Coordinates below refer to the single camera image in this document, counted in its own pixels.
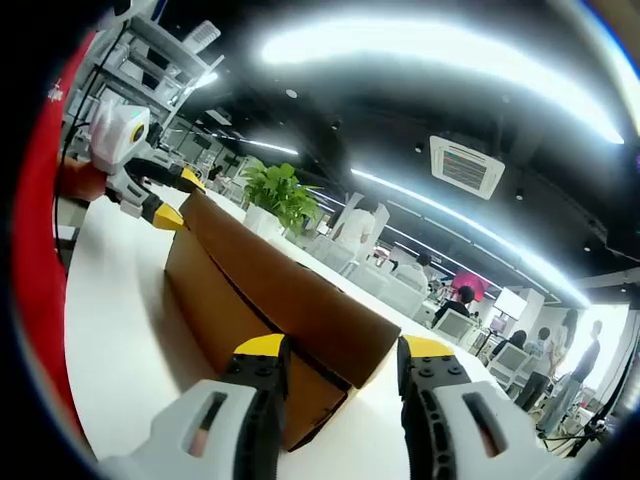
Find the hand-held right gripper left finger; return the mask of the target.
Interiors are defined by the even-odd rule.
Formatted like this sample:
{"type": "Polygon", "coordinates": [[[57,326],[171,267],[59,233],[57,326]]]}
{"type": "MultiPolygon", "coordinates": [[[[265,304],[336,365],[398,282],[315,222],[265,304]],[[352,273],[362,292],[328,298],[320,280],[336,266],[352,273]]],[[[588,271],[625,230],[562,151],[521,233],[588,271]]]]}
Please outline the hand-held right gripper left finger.
{"type": "Polygon", "coordinates": [[[100,461],[108,479],[274,479],[285,424],[290,348],[251,338],[219,380],[201,380],[152,421],[145,442],[100,461]]]}

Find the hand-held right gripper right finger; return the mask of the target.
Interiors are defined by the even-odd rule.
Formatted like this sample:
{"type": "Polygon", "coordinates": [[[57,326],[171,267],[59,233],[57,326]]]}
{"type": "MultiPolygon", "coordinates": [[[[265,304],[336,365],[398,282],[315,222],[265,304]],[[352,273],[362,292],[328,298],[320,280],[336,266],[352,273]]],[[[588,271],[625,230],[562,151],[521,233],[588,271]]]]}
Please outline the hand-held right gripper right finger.
{"type": "Polygon", "coordinates": [[[491,383],[473,382],[449,347],[403,335],[397,368],[412,479],[545,477],[529,417],[491,383]]]}

